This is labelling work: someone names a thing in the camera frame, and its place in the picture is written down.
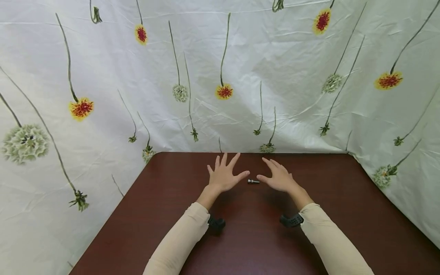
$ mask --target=left hand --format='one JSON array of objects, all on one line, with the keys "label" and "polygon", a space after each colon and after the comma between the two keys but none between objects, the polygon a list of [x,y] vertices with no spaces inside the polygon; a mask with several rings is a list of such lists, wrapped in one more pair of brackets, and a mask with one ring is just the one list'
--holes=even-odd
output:
[{"label": "left hand", "polygon": [[209,171],[208,187],[211,187],[212,189],[219,191],[219,193],[225,192],[230,190],[232,187],[234,187],[239,181],[249,176],[250,174],[249,171],[241,172],[236,176],[232,174],[232,169],[234,168],[234,165],[237,163],[239,157],[240,157],[240,153],[237,153],[231,159],[229,164],[226,165],[227,153],[224,153],[221,162],[220,162],[220,156],[217,156],[216,166],[214,167],[214,170],[211,168],[211,166],[208,165],[208,171]]}]

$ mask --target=forearm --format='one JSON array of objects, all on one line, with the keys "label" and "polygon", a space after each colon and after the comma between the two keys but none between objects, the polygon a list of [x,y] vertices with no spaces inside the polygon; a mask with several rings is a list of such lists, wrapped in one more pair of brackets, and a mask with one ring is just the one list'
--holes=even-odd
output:
[{"label": "forearm", "polygon": [[352,242],[318,204],[300,211],[301,229],[315,246],[329,275],[372,275],[373,272]]},{"label": "forearm", "polygon": [[154,251],[143,275],[177,275],[195,244],[208,230],[209,214],[198,202],[191,204]]}]

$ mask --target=hand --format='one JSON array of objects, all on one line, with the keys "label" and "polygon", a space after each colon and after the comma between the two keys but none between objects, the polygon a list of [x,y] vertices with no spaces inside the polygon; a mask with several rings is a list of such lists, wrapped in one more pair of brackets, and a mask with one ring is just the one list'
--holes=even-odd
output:
[{"label": "hand", "polygon": [[239,157],[240,153],[236,154],[229,164],[226,165],[227,153],[224,153],[221,162],[220,156],[217,156],[214,170],[208,165],[209,184],[204,188],[202,194],[200,194],[200,197],[196,201],[208,211],[220,193],[230,190],[239,181],[250,174],[249,171],[241,172],[236,176],[232,174],[232,169]]},{"label": "hand", "polygon": [[299,210],[303,209],[303,207],[307,204],[313,202],[313,200],[307,194],[307,191],[297,184],[297,182],[293,179],[292,174],[289,173],[284,166],[272,159],[269,161],[263,158],[263,161],[271,170],[272,178],[257,175],[258,180],[267,183],[267,185],[275,190],[287,192]]}]

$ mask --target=table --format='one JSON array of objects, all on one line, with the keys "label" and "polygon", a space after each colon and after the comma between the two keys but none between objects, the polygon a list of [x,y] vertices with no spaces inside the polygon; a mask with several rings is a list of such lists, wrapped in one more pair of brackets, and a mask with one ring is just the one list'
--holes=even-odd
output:
[{"label": "table", "polygon": [[[217,153],[158,153],[98,233],[71,275],[141,275],[162,238],[208,183]],[[263,154],[242,154],[238,174],[270,170]],[[346,154],[271,154],[289,170],[354,243],[376,275],[440,274],[440,251],[382,194]],[[297,212],[290,198],[265,184],[240,182],[210,211],[224,218],[194,247],[183,275],[327,274],[300,228],[279,216]]]}]

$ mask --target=black wrist strap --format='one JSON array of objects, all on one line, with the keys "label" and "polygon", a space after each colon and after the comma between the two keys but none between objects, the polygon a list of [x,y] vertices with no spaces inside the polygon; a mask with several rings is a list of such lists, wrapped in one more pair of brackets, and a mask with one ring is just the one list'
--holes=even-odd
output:
[{"label": "black wrist strap", "polygon": [[208,226],[216,231],[222,231],[223,228],[226,226],[226,222],[223,219],[216,220],[211,215],[208,220]]},{"label": "black wrist strap", "polygon": [[287,218],[285,215],[281,215],[279,218],[279,222],[282,223],[285,227],[295,227],[303,223],[304,219],[301,217],[301,215],[298,213],[295,216],[291,217],[290,219]]}]

